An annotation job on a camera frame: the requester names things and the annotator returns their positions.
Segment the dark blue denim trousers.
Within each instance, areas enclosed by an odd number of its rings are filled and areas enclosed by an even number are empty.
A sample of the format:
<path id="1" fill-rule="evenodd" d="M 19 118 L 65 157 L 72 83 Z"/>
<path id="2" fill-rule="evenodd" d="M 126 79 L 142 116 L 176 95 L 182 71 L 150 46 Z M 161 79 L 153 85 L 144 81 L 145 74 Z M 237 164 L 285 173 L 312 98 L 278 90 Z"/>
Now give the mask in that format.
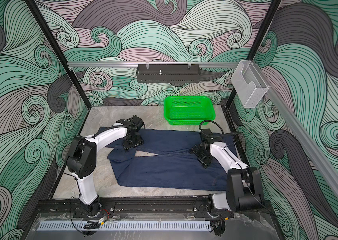
<path id="1" fill-rule="evenodd" d="M 225 191 L 227 173 L 216 159 L 204 168 L 191 149 L 201 143 L 198 132 L 139 131 L 144 143 L 125 151 L 122 140 L 109 144 L 116 180 L 124 187 Z"/>

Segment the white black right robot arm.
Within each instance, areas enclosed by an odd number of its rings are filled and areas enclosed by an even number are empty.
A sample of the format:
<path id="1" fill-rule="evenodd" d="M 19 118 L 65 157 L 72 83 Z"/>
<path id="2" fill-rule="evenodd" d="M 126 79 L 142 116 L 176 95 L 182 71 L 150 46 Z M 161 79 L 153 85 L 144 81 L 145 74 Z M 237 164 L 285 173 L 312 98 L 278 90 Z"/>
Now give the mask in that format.
<path id="1" fill-rule="evenodd" d="M 200 130 L 201 143 L 191 151 L 206 169 L 215 159 L 227 174 L 226 191 L 212 195 L 215 209 L 233 212 L 258 209 L 264 206 L 260 172 L 240 160 L 224 142 L 227 134 L 215 135 L 210 129 Z"/>

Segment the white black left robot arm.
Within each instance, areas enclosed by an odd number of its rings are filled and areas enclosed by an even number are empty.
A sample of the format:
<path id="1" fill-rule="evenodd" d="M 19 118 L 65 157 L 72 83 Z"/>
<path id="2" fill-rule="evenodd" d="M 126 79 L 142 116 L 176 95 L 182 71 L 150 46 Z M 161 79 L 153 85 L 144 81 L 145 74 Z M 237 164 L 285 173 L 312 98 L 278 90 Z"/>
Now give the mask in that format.
<path id="1" fill-rule="evenodd" d="M 101 127 L 92 136 L 74 137 L 65 164 L 76 180 L 80 206 L 88 217 L 97 217 L 101 211 L 100 197 L 93 176 L 98 150 L 120 139 L 123 140 L 122 147 L 125 152 L 142 145 L 144 140 L 139 131 L 144 125 L 141 118 L 132 116 L 129 119 L 120 119 L 110 127 Z"/>

